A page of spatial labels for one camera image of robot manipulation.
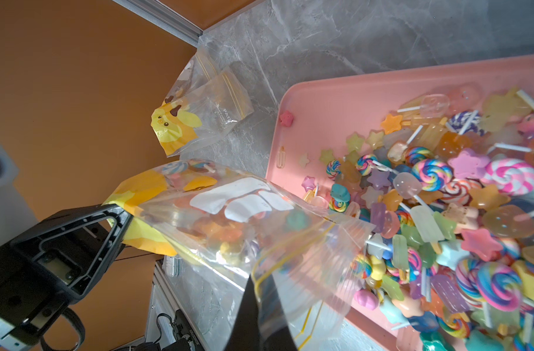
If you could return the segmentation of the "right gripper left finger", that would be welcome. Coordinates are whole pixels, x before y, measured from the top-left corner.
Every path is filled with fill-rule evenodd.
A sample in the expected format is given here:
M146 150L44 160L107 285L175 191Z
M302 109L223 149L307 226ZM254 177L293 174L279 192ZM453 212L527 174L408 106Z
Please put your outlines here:
M258 303L254 285L248 279L233 330L224 348L225 351L257 351L261 349L258 327Z

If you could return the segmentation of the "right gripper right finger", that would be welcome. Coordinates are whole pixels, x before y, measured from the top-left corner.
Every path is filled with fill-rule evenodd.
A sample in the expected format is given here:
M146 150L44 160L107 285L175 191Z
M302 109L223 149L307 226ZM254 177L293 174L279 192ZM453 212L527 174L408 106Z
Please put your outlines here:
M297 351L277 285L274 280L266 280L265 283L266 290L261 294L261 349Z

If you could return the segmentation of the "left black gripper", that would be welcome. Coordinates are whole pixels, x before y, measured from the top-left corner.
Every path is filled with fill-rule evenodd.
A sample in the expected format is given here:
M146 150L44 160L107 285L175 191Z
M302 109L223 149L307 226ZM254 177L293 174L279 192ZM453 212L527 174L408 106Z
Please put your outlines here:
M52 253L75 264L68 289L87 296L125 248L133 215L116 205L65 209L11 241L30 260ZM69 301L7 244L0 247L0 346L33 347Z

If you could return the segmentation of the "ziploc bag with candies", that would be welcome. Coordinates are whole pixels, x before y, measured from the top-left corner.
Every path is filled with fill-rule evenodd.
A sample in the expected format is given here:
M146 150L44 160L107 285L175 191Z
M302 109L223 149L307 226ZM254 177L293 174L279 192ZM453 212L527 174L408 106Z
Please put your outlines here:
M230 67L221 69L199 48L152 113L151 128L166 156L179 156L222 140L253 112Z
M123 181L107 202L133 215L148 250L261 294L274 280L300 350L337 337L357 282L352 264L373 226L312 205L261 177L208 160L175 161Z

